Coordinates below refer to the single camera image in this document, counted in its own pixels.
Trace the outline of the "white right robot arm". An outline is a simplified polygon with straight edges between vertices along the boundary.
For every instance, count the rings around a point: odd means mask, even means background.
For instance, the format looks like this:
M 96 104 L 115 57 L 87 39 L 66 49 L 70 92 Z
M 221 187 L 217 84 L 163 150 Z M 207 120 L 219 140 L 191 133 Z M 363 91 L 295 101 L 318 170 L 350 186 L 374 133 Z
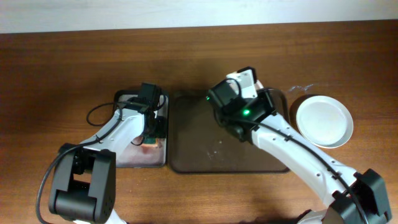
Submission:
M 208 90 L 216 122 L 241 142 L 280 160 L 321 199 L 325 210 L 307 210 L 291 223 L 373 223 L 392 220 L 384 179 L 374 170 L 360 174 L 311 144 L 279 114 L 256 71 L 245 67 Z

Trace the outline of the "orange green scrub sponge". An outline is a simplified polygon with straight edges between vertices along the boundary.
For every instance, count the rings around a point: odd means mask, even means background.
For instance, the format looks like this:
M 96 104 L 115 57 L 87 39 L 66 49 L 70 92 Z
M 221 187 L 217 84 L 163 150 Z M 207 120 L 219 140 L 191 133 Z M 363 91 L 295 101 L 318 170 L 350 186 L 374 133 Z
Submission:
M 157 138 L 145 138 L 142 142 L 142 147 L 158 147 L 159 140 Z

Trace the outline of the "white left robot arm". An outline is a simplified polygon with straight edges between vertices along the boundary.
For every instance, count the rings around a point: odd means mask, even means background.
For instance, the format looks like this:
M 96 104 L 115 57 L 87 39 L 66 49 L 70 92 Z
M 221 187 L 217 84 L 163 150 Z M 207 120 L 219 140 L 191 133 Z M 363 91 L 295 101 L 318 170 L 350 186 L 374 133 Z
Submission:
M 114 209 L 116 168 L 133 146 L 165 147 L 168 96 L 128 95 L 92 137 L 64 144 L 44 177 L 53 174 L 49 212 L 73 223 L 124 223 Z

